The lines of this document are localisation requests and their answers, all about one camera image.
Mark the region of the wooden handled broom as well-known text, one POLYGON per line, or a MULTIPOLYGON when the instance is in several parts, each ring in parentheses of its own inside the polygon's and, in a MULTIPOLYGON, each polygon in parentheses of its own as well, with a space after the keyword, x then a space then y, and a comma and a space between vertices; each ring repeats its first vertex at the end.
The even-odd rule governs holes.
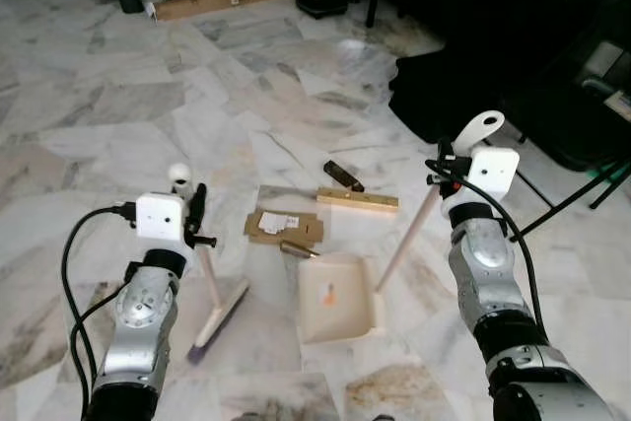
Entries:
MULTIPOLYGON (((172 183, 172 192, 177 196, 183 197, 186 204, 186 201, 192 196, 195 187, 198 185, 193 185, 192 183, 192 169, 189 165, 177 163, 171 165, 168 177, 172 183)), ((186 214, 188 212, 189 208, 188 204, 186 204, 186 214)), ((207 278, 208 294, 211 296, 212 309, 202 330, 195 336, 189 352, 186 353, 186 361, 190 364, 199 364, 203 361, 209 345, 217 339, 217 336, 221 334, 222 327, 234 316, 235 311, 249 289, 249 281, 246 277, 241 277, 238 285, 227 292, 227 296, 224 296, 218 290, 215 264, 213 264, 212 255, 209 254, 209 249, 211 248, 212 246, 199 246, 198 249, 195 249, 198 255, 199 266, 204 272, 204 277, 207 278)))

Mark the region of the beige long handled dustpan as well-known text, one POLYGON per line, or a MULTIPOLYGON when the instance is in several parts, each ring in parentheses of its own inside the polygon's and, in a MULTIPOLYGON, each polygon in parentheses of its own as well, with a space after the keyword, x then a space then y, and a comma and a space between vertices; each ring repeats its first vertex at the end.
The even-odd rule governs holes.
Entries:
MULTIPOLYGON (((471 119, 454 142, 456 154, 470 156, 505 123, 499 110, 482 111, 471 119)), ((454 195, 455 204, 470 203, 476 192, 473 183, 461 184, 454 195)), ((497 204, 490 195, 482 203, 497 204)), ((422 232, 429 215, 439 206, 439 190, 430 185, 428 194, 414 215, 405 236, 383 271, 359 254, 348 251, 324 253, 299 264, 299 336, 303 343, 330 343, 353 340, 385 331, 385 289, 396 269, 410 257, 413 241, 422 232)))

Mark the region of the black fabric bag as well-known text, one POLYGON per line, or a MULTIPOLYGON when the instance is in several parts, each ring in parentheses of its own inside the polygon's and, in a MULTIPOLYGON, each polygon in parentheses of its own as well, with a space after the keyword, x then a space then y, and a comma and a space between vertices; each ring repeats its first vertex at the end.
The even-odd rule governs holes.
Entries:
POLYGON ((461 45, 400 57, 393 65, 388 106, 428 143, 454 140, 470 119, 497 108, 528 75, 513 56, 461 45))

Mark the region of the brown cardboard piece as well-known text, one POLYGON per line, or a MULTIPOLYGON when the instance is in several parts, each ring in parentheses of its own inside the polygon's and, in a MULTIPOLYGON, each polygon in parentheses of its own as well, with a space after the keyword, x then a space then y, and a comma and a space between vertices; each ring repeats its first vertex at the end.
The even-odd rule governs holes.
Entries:
POLYGON ((276 212, 258 208, 248 214, 245 235, 253 244, 279 245, 281 242, 310 246, 324 238, 324 223, 313 213, 276 212))

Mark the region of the small brown cylinder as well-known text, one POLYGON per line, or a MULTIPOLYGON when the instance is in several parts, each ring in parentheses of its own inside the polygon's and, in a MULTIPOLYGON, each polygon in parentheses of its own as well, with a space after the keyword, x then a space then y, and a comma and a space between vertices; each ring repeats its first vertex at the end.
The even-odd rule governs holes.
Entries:
POLYGON ((283 253, 293 255, 293 257, 298 257, 300 259, 320 256, 319 251, 312 250, 307 246, 293 244, 293 242, 290 241, 281 241, 278 246, 283 253))

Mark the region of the dark brown small block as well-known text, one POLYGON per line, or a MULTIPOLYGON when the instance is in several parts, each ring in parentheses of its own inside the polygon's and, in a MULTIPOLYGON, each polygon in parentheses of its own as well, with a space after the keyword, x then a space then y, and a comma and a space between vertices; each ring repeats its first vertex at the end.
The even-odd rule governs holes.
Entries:
POLYGON ((325 161, 325 163, 321 165, 321 168, 324 169, 324 172, 332 177, 338 185, 355 192, 365 191, 365 185, 360 182, 358 178, 348 173, 346 169, 342 168, 341 165, 334 163, 334 161, 325 161))

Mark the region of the black metal stand legs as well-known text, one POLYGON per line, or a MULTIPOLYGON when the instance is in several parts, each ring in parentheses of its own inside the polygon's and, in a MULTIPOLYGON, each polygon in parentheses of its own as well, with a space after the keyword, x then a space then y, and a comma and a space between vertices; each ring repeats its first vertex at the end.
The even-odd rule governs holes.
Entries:
POLYGON ((574 191, 572 195, 569 195, 567 199, 560 201, 559 204, 550 205, 548 212, 542 214, 540 218, 533 220, 533 222, 528 224, 528 226, 524 227, 521 231, 516 231, 515 234, 510 237, 510 241, 522 242, 527 233, 530 233, 533 229, 539 228, 541 224, 548 222, 548 220, 555 217, 556 214, 562 213, 569 205, 576 203, 576 201, 580 200, 583 195, 595 190, 597 186, 602 185, 603 183, 608 183, 608 186, 605 187, 603 194, 597 197, 594 203, 588 206, 590 209, 598 209, 599 206, 602 205, 609 196, 611 196, 612 192, 617 190, 617 187, 621 186, 629 176, 630 159, 628 159, 628 157, 626 157, 625 160, 619 160, 617 163, 609 165, 608 168, 604 168, 602 172, 596 174, 595 177, 592 177, 586 185, 577 188, 577 190, 574 191))

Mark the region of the black furniture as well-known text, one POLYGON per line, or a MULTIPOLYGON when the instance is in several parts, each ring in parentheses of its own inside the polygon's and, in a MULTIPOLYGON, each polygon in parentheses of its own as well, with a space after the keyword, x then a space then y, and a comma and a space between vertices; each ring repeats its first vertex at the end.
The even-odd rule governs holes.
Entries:
POLYGON ((596 34, 625 19, 613 0, 385 0, 443 47, 513 56, 528 75, 495 109, 556 163, 589 172, 630 155, 630 125, 580 84, 596 34))

